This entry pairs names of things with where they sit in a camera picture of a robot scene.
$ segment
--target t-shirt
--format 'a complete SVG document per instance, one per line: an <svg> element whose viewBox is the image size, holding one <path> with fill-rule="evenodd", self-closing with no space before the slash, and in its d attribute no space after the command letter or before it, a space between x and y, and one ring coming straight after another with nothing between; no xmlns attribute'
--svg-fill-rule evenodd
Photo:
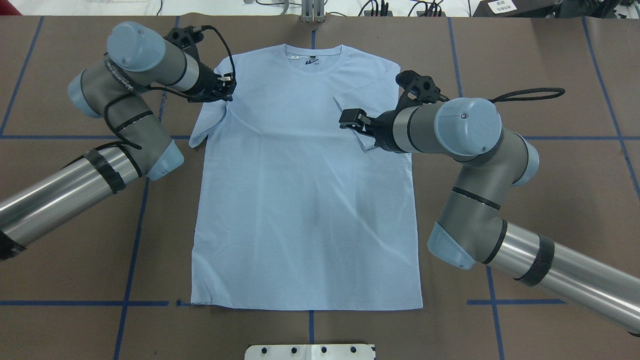
<svg viewBox="0 0 640 360"><path fill-rule="evenodd" d="M342 109L395 108L399 66L344 45L233 59L234 100L204 104L189 140L208 138L191 303L422 307L411 157L338 123Z"/></svg>

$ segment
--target brown table surface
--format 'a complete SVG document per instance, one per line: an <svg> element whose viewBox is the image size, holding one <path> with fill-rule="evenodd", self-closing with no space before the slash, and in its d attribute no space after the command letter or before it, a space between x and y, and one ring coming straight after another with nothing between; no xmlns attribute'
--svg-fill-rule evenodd
<svg viewBox="0 0 640 360"><path fill-rule="evenodd" d="M506 220L640 276L640 32L636 20L299 17L0 17L0 199L113 136L67 99L100 60L111 28L165 34L213 24L233 52L346 44L431 75L449 97L561 86L549 101L500 103L504 125L538 149L538 175L514 189ZM211 67L226 55L199 45ZM378 359L638 359L640 339L588 310L476 265L453 268L426 242L459 166L413 157L424 308L248 311L189 306L204 147L197 104L145 95L185 163L140 180L0 263L0 359L242 359L248 345L376 345Z"/></svg>

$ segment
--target robotic arm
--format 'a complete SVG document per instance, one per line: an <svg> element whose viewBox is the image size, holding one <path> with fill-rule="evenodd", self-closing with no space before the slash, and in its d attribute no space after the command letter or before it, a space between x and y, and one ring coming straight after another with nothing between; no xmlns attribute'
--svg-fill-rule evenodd
<svg viewBox="0 0 640 360"><path fill-rule="evenodd" d="M492 102L448 100L430 77L413 71L400 73L396 81L405 89L396 109L375 119L362 109L344 110L340 127L374 137L386 151L444 154L461 163L429 237L429 251L465 270L477 261L491 265L527 286L582 304L640 336L640 279L498 216L509 188L535 175L539 157L522 136L502 126ZM522 99L508 99L511 95L494 102Z"/></svg>
<svg viewBox="0 0 640 360"><path fill-rule="evenodd" d="M200 62L195 44L212 26L173 28L166 37L136 22L117 25L102 61L68 86L85 115L103 117L119 141L89 150L59 172L0 202L0 260L14 257L39 237L139 177L155 181L184 158L140 94L162 89L190 102L231 101L231 74ZM154 88L153 82L168 86Z"/></svg>

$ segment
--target white floor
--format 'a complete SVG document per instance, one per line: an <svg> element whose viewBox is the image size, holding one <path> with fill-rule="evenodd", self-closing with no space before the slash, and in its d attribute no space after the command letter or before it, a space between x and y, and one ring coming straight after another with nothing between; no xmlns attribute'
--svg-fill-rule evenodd
<svg viewBox="0 0 640 360"><path fill-rule="evenodd" d="M255 0L10 0L24 15L182 15L189 12L207 15L279 15L282 5L265 6ZM259 0L261 3L281 3L282 0ZM326 12L340 12L349 16L358 15L367 0L327 0ZM479 0L469 0L472 12ZM391 0L389 10L394 16L407 16L415 4L412 0ZM468 17L467 0L442 0L442 10L450 17ZM416 10L423 10L422 5ZM629 18L637 19L636 8L619 6L617 11ZM300 13L299 6L290 6L288 13Z"/></svg>

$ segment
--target red object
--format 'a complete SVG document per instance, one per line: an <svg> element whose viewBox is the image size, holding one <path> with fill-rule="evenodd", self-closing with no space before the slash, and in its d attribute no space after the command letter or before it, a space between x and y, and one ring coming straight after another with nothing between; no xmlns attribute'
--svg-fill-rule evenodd
<svg viewBox="0 0 640 360"><path fill-rule="evenodd" d="M22 15L9 0L0 0L0 15Z"/></svg>

